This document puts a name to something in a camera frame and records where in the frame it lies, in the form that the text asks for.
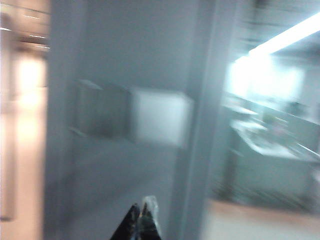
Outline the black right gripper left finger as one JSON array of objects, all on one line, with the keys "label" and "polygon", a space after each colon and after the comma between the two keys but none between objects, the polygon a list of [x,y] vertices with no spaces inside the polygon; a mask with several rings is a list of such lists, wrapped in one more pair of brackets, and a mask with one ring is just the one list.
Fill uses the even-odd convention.
[{"label": "black right gripper left finger", "polygon": [[135,203],[130,207],[122,222],[112,234],[110,240],[137,240],[139,217],[140,207]]}]

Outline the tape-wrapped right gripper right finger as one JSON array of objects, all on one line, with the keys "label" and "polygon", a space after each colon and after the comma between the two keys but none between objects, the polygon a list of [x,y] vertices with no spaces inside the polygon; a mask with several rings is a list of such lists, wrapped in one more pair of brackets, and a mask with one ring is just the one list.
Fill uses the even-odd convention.
[{"label": "tape-wrapped right gripper right finger", "polygon": [[146,196],[142,201],[142,211],[138,219],[138,235],[140,240],[161,240],[158,221],[159,206],[154,195]]}]

